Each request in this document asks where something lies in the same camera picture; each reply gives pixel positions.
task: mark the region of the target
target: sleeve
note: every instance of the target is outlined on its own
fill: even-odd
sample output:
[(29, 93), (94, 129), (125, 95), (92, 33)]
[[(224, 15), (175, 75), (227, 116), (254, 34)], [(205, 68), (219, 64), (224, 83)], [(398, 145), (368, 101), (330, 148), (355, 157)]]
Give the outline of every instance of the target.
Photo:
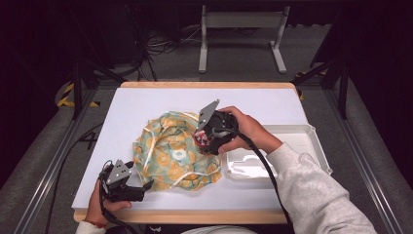
[(79, 226), (76, 230), (76, 234), (104, 234), (106, 233), (106, 229), (98, 228), (91, 223), (81, 221), (79, 222)]
[(278, 173), (280, 198), (295, 233), (376, 233), (349, 192), (307, 154), (286, 143), (267, 155)]

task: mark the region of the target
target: wooden table edge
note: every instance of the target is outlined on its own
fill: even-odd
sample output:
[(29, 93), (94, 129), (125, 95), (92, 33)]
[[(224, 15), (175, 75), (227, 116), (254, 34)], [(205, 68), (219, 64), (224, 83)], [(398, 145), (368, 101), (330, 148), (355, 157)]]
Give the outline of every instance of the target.
[(294, 89), (288, 82), (124, 82), (121, 88)]
[[(76, 211), (74, 219), (82, 221), (87, 210)], [(280, 211), (121, 211), (116, 217), (129, 223), (169, 224), (283, 224)]]

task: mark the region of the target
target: white tabletop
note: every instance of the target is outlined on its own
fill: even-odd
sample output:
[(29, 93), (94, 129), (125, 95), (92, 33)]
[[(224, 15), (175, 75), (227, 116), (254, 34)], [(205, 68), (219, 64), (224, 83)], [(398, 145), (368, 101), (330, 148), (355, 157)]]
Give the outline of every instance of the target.
[[(168, 111), (198, 112), (220, 99), (218, 109), (235, 105), (263, 125), (308, 124), (294, 89), (119, 88), (113, 97), (94, 153), (85, 171), (72, 208), (86, 210), (95, 180), (107, 160), (125, 163), (132, 158), (132, 142), (140, 137), (148, 120)], [(216, 183), (198, 191), (173, 188), (147, 192), (132, 211), (261, 211), (279, 210), (271, 181), (233, 180), (224, 172)], [(133, 171), (130, 186), (140, 186)]]

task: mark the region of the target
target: crumpled cloth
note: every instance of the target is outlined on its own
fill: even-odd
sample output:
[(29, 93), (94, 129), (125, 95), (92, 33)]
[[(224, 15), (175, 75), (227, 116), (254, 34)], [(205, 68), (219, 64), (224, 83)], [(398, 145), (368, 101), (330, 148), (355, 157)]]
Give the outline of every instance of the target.
[(151, 190), (175, 186), (197, 190), (221, 178), (222, 155), (204, 155), (192, 137), (199, 116), (170, 111), (149, 121), (133, 142), (133, 161), (143, 183), (154, 179)]

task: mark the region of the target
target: person's hand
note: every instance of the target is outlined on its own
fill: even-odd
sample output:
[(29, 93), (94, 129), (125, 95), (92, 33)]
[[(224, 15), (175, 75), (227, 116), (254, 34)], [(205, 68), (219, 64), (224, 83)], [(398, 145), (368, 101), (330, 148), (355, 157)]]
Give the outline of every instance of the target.
[[(267, 154), (273, 152), (282, 145), (282, 142), (265, 130), (257, 120), (249, 115), (243, 114), (237, 107), (229, 106), (222, 108), (219, 111), (233, 114), (240, 125), (240, 132), (250, 138), (257, 148), (264, 150)], [(225, 153), (237, 148), (249, 149), (249, 146), (237, 136), (230, 142), (221, 145), (218, 148), (218, 152)]]
[[(100, 180), (97, 180), (96, 184), (94, 185), (94, 192), (92, 193), (91, 200), (89, 200), (88, 213), (86, 214), (85, 220), (100, 224), (107, 224), (108, 221), (103, 216), (100, 208), (99, 187)], [(107, 211), (113, 213), (122, 209), (131, 208), (131, 202), (111, 202), (106, 199), (103, 201), (103, 207), (106, 208)]]

